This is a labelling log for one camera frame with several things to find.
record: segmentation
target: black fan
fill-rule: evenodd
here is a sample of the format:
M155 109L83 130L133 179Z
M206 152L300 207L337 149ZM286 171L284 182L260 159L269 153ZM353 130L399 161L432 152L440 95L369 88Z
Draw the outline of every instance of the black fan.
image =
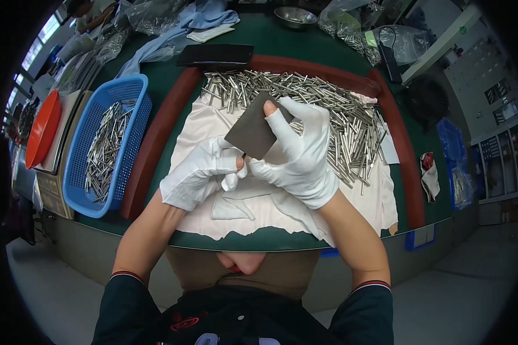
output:
M447 93L428 76L418 76L410 82L405 92L405 103L425 132L449 114Z

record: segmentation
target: smartphone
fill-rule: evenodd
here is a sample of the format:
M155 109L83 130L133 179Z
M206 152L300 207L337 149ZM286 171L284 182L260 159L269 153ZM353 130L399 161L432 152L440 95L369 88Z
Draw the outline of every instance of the smartphone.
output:
M247 65L254 52L253 45L193 44L180 53L176 66Z

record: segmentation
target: green table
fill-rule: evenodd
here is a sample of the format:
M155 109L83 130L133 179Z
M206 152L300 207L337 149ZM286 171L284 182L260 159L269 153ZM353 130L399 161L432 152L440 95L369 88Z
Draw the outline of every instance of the green table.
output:
M251 44L255 46L255 53L316 62L360 76L365 76L372 68L363 56L346 46L342 41L329 37L324 32L318 30L318 28L311 28L307 32L290 31L281 28L264 14L242 14L240 18L241 22L235 25L235 31L223 34L207 43ZM130 59L140 46L151 39L151 37L142 34L134 34L130 37L119 56L104 66L91 89L94 90L102 83L113 79L125 61ZM149 79L147 91L153 103L148 126L171 90L171 87L183 71L181 67L174 65L175 60L176 58L167 62L153 62L141 65L141 73L145 74ZM402 89L399 85L390 85L390 88L392 92L398 92ZM146 203L158 188L161 179L169 171L171 155L177 136L180 134L184 121L190 113L192 102L198 96L199 89L196 89L188 100L167 141L152 178ZM426 224L437 223L451 216L449 180L439 136L435 129L424 134L421 126L409 116L403 107L400 106L399 111L407 127L415 155L420 157L424 152L434 152L441 192L437 196L436 203L429 204L425 201L424 213ZM394 195L399 219L397 233L404 233L412 229L409 229L407 226L406 204L399 166L391 165L391 176L395 184ZM81 224L116 235L123 235L131 224L130 220L121 217L117 211L110 211L100 219L76 214L75 220ZM389 232L382 230L382 237L387 236L390 236ZM214 241L207 236L175 231L170 244L181 247L233 251L302 250L328 247L324 241L318 241L310 234L304 232L289 234L285 230L275 227L258 229L254 233L245 236L245 238L236 232L231 232L220 241Z

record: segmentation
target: worker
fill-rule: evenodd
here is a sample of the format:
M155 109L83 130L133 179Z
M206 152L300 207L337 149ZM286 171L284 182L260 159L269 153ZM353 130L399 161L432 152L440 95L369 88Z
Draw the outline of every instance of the worker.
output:
M77 19L77 31L82 34L100 26L115 9L115 0L71 0L67 17Z
M201 141L160 182L125 232L102 297L94 345L393 343L386 250L372 226L338 189L339 180L328 168L329 113L290 98L279 102L303 121L303 135L298 136L280 110L266 101L266 120L288 162L273 165L250 159L249 168L255 177L316 210L351 268L350 294L330 327L322 326L301 305L318 251L267 253L256 272L247 275L225 268L214 252L167 246L186 212L224 182L234 183L235 173L246 168L241 153L227 153L235 148L226 151L231 145L221 136ZM163 252L183 293L178 303L160 313L147 285Z

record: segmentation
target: hand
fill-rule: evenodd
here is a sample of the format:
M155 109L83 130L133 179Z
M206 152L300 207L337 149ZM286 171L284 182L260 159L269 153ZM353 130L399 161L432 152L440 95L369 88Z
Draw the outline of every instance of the hand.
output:
M316 210L334 196L339 186L338 177L326 162L330 114L324 108L298 103L289 97L281 98L279 102L303 121L303 135L297 135L280 110L271 101L266 101L263 106L265 120L288 156L288 162L273 165L252 159L250 169L255 176L284 188Z
M225 190L235 189L238 178L247 175L242 155L224 136L202 140L159 183L162 201L192 211L221 186Z

